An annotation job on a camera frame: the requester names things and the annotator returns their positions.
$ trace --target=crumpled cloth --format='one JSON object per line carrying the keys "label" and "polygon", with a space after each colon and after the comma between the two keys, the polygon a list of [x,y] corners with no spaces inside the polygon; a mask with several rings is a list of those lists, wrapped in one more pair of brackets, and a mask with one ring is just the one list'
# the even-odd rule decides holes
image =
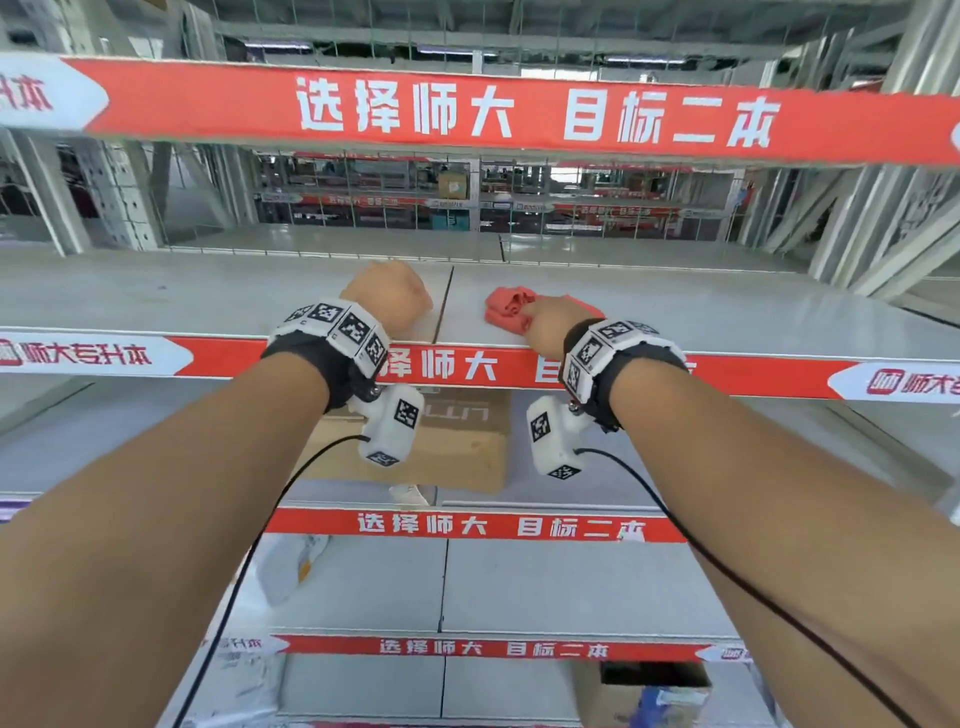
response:
{"label": "crumpled cloth", "polygon": [[[572,296],[564,296],[564,298],[578,303],[596,318],[606,318],[603,311],[599,308],[578,301]],[[517,288],[497,288],[487,297],[487,310],[484,313],[484,321],[493,326],[503,328],[510,333],[522,336],[530,327],[530,317],[521,314],[520,310],[526,304],[533,303],[536,300],[537,294],[521,285]]]}

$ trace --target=brown cardboard box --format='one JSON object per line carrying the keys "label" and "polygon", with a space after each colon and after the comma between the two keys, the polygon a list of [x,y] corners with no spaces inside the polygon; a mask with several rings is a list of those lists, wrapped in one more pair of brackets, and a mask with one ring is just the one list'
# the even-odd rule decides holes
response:
{"label": "brown cardboard box", "polygon": [[700,663],[577,662],[573,670],[586,728],[690,728],[710,694]]}
{"label": "brown cardboard box", "polygon": [[[356,444],[343,443],[315,461],[302,477],[502,491],[507,483],[510,391],[421,390],[423,416],[408,460],[378,468],[360,458]],[[314,428],[300,463],[338,437],[359,434],[364,422],[346,409],[330,412]]]}
{"label": "brown cardboard box", "polygon": [[462,172],[441,172],[437,176],[440,187],[440,196],[448,200],[465,200],[467,198],[467,175]]}

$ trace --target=person's left hand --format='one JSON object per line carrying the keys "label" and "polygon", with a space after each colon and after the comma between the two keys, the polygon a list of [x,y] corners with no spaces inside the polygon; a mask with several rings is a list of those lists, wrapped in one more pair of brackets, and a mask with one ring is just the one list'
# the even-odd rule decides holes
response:
{"label": "person's left hand", "polygon": [[349,283],[340,298],[366,308],[391,338],[409,329],[433,308],[420,276],[399,260],[371,263]]}

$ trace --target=wristband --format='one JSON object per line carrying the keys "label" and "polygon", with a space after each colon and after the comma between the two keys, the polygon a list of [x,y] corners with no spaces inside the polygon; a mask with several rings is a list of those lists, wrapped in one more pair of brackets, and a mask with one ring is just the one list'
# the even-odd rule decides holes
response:
{"label": "wristband", "polygon": [[390,339],[380,323],[359,303],[327,299],[298,308],[278,326],[260,355],[294,353],[326,380],[326,411],[344,406],[354,395],[375,397],[377,373],[387,358]]}
{"label": "wristband", "polygon": [[631,359],[655,359],[688,371],[680,348],[646,324],[616,319],[587,319],[564,338],[562,381],[584,411],[607,431],[617,431],[610,392]]}

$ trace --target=person's right arm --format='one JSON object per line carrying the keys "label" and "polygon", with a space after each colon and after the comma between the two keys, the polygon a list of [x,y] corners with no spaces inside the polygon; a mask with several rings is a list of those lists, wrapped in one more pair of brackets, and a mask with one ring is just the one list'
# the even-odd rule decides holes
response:
{"label": "person's right arm", "polygon": [[[589,314],[556,301],[524,313],[533,316],[531,346],[559,359],[566,332]],[[668,364],[630,363],[611,406],[667,507],[721,562],[924,728],[960,725],[960,530]],[[699,560],[795,728],[901,725],[807,638]]]}

